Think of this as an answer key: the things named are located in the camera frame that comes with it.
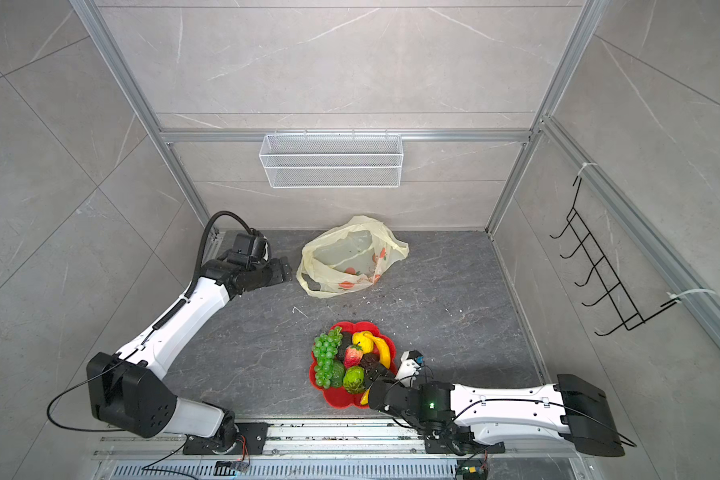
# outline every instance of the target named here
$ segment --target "red flower-shaped tray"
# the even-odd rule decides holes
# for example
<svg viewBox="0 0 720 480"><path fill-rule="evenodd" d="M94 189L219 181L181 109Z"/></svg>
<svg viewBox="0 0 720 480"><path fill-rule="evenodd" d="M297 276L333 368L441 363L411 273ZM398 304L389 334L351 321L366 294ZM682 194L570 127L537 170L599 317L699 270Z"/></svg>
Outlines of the red flower-shaped tray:
<svg viewBox="0 0 720 480"><path fill-rule="evenodd" d="M336 328L337 326L340 326L342 328L342 332L347 333L355 333L355 332L365 332L369 331L374 336L377 336L380 339L383 339L387 346L389 347L389 354L392 357L392 364L389 366L389 369L392 370L393 373L397 373L398 368L394 364L394 358L397 355L397 351L394 348L394 343L389 339L389 337L382 335L378 331L378 327L374 325L371 322L339 322L336 323L334 326L331 327L331 329ZM373 348L374 353L378 354L378 349L374 346ZM312 384L313 387L315 387L317 390L322 391L322 396L325 397L326 402L333 408L348 408L350 406L356 406L357 408L368 408L367 405L360 405L360 399L362 398L362 393L357 393L355 395L352 395L348 393L343 387L339 387L337 389L323 389L321 387L317 386L317 383L315 383L315 367L317 366L317 360L315 360L315 355L312 354L312 365L309 367L309 382Z"/></svg>

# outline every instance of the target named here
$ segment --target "zip tie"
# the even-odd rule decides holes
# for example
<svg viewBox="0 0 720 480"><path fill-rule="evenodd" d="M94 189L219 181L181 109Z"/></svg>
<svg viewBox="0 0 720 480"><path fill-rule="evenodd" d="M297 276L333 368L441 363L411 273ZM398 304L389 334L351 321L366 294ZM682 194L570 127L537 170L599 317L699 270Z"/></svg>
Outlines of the zip tie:
<svg viewBox="0 0 720 480"><path fill-rule="evenodd" d="M584 169L585 169L587 166L589 166L589 165L597 165L597 164L590 164L590 163L587 163L587 162L582 163L582 164L581 164L581 168L579 168L579 173L576 174L576 176L577 176L577 177L580 177L580 176L581 176L581 172L583 172Z"/></svg>
<svg viewBox="0 0 720 480"><path fill-rule="evenodd" d="M680 292L677 294L670 293L670 292L667 292L666 294L670 296L671 300L681 301L681 299L678 299L678 297L688 295L689 293L710 293L712 295L717 295L717 292L715 292L714 290L707 289L707 288L691 288L690 290L686 290L685 292Z"/></svg>

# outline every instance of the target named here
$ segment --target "yellow plastic bag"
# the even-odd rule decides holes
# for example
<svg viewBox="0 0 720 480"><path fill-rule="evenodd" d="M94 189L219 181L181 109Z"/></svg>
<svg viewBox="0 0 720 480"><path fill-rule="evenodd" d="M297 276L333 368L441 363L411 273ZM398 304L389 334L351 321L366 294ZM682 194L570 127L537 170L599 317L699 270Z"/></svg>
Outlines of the yellow plastic bag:
<svg viewBox="0 0 720 480"><path fill-rule="evenodd" d="M296 278L310 296L330 298L370 287L407 256L408 244L394 238L382 222L359 215L304 245Z"/></svg>

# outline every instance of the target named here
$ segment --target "wall-mounted basket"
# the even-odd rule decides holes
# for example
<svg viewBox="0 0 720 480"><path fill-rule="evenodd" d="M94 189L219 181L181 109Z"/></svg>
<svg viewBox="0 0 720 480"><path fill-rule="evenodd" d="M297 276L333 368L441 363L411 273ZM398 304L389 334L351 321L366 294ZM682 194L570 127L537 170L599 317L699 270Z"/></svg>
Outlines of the wall-mounted basket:
<svg viewBox="0 0 720 480"><path fill-rule="evenodd" d="M264 137L259 158L272 188L399 187L399 134L300 133Z"/></svg>

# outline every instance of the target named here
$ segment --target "black wire rack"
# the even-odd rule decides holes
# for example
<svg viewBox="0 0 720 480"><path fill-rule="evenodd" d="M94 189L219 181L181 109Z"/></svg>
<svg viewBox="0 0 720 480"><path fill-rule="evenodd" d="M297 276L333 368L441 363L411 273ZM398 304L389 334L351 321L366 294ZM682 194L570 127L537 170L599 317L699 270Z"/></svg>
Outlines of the black wire rack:
<svg viewBox="0 0 720 480"><path fill-rule="evenodd" d="M582 302L581 304L584 306L595 306L598 303L600 303L603 299L608 297L608 300L610 300L611 304L616 309L616 313L619 314L620 323L618 325L616 325L613 329L609 330L608 332L601 333L601 332L595 331L595 334L598 336L610 335L611 333L617 331L622 326L627 330L635 329L638 326L643 325L643 323L647 322L648 320L651 320L654 316L657 316L660 313L664 312L665 310L671 308L673 305L680 303L680 299L673 298L673 299L659 305L659 310L657 312L653 313L653 315L644 316L642 313L640 313L640 311L637 309L637 306L635 305L634 301L632 300L632 295L630 295L630 292L624 286L624 283L621 281L621 278L619 278L619 274L615 271L614 266L611 265L610 260L608 260L608 257L603 252L603 249L600 248L600 244L597 242L597 238L595 238L595 236L592 235L592 231L586 225L586 222L584 222L584 218L582 218L581 215L579 215L578 210L576 210L576 200L579 197L579 190L581 189L581 177L578 177L578 176L576 177L576 180L574 180L574 184L572 185L572 187L576 187L576 195L574 196L574 202L570 206L568 215L566 215L566 217L565 217L565 219L567 220L565 228L563 228L563 231L561 231L559 235L557 235L557 236L550 235L550 237L552 237L554 239L558 239L563 234L565 234L566 230L570 229L570 231L573 232L574 235L576 236L576 239L578 240L579 243L578 243L578 245L576 245L576 248L574 249L573 252L571 252L570 255L560 255L560 258L564 258L564 259L571 258L573 255L576 254L577 251L579 251L579 249L582 249L582 251L586 254L586 258L592 265L592 268L590 268L590 272L586 276L586 280L584 281L584 283L574 282L574 284L579 287L585 286L587 283L590 282L590 279L592 278L592 274L596 274L597 279L600 281L600 284L605 289L605 293L599 299L597 299L595 302L593 302L593 303ZM577 232L573 226L573 221L576 218L579 220L579 222L581 222L581 225L584 226L584 230L586 231L585 235L583 235L583 236L581 236L579 234L579 232ZM584 242L587 239L592 239L593 243L595 244L596 248L594 248L592 251L588 250L586 248L586 245L584 244ZM608 269L610 269L611 273L613 274L613 277L616 279L616 282L612 286L608 286L606 284L605 280L603 279L603 275L600 274L600 271L597 269L597 266L602 264L603 262L605 263L604 265ZM629 316L627 318L624 318L624 314L622 313L621 309L616 304L616 301L614 300L614 297L613 297L614 292L618 293L620 291L624 292L624 296L626 296L626 298L630 301L630 304L632 305L632 308L634 308L634 311L635 311L634 314L632 314L631 316ZM627 322L629 322L631 320L634 320L632 326L627 324Z"/></svg>

